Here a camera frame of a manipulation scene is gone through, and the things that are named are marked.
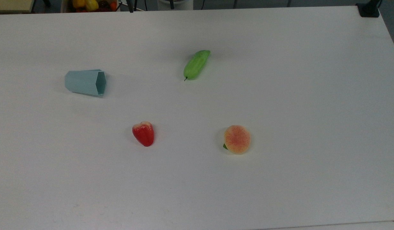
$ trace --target fruit basket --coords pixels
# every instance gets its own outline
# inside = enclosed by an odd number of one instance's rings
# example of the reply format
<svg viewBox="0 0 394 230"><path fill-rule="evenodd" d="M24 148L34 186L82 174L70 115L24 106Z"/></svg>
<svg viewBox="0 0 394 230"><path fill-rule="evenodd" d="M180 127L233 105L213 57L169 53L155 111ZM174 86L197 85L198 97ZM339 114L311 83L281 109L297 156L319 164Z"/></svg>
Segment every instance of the fruit basket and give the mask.
<svg viewBox="0 0 394 230"><path fill-rule="evenodd" d="M116 11L116 6L118 5L117 0L90 0L91 6L86 7L85 0L75 0L76 6L73 7L73 0L62 0L61 2L61 13L80 13L80 12L113 12Z"/></svg>

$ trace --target red strawberry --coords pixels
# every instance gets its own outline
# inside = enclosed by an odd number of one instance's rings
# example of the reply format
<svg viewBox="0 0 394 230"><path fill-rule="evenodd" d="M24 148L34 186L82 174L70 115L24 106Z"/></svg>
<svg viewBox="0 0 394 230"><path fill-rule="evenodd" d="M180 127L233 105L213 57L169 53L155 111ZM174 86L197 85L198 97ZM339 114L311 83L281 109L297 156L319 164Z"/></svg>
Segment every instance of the red strawberry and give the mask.
<svg viewBox="0 0 394 230"><path fill-rule="evenodd" d="M134 125L132 132L140 144L146 147L152 145L155 140L155 132L150 122L141 122L140 124Z"/></svg>

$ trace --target cucumber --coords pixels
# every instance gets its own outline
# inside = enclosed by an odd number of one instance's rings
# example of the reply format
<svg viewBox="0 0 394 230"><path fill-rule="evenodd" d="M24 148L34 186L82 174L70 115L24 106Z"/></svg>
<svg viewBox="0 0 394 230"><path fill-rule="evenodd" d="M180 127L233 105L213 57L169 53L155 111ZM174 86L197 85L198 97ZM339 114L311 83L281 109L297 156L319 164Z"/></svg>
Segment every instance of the cucumber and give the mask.
<svg viewBox="0 0 394 230"><path fill-rule="evenodd" d="M210 53L209 50L201 50L194 54L193 58L191 58L186 64L186 67L184 67L184 80L193 80L198 76L206 64Z"/></svg>

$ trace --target plastic fruit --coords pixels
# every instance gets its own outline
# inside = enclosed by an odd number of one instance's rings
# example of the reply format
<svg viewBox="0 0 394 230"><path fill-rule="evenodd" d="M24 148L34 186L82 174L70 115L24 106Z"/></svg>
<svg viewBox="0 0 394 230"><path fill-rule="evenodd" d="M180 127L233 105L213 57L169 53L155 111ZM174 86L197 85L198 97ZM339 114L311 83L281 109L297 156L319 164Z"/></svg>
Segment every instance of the plastic fruit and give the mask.
<svg viewBox="0 0 394 230"><path fill-rule="evenodd" d="M72 5L75 9L85 7L85 0L72 0Z"/></svg>
<svg viewBox="0 0 394 230"><path fill-rule="evenodd" d="M184 67L184 80L193 80L198 76L206 64L210 53L211 52L209 50L201 50L194 54L193 58L191 58L191 60L186 64L186 67Z"/></svg>
<svg viewBox="0 0 394 230"><path fill-rule="evenodd" d="M155 131L150 122L141 122L136 124L132 128L134 137L140 142L140 144L148 147L155 141Z"/></svg>
<svg viewBox="0 0 394 230"><path fill-rule="evenodd" d="M116 11L116 8L117 8L117 3L116 3L116 2L111 2L111 3L109 4L109 6L110 6L110 9L111 9L112 11Z"/></svg>
<svg viewBox="0 0 394 230"><path fill-rule="evenodd" d="M85 7L88 12L97 10L99 8L99 4L96 0L85 0Z"/></svg>
<svg viewBox="0 0 394 230"><path fill-rule="evenodd" d="M224 132L224 147L235 154L243 154L249 148L251 134L241 125L231 125Z"/></svg>

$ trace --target hexagonal cup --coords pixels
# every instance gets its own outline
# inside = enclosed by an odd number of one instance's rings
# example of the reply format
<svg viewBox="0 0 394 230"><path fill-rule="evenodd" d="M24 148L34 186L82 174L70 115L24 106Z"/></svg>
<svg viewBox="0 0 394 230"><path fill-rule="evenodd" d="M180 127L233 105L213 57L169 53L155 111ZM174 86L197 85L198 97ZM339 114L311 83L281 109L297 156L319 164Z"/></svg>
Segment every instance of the hexagonal cup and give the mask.
<svg viewBox="0 0 394 230"><path fill-rule="evenodd" d="M106 87L105 73L102 70L69 71L65 75L65 87L74 93L103 95Z"/></svg>

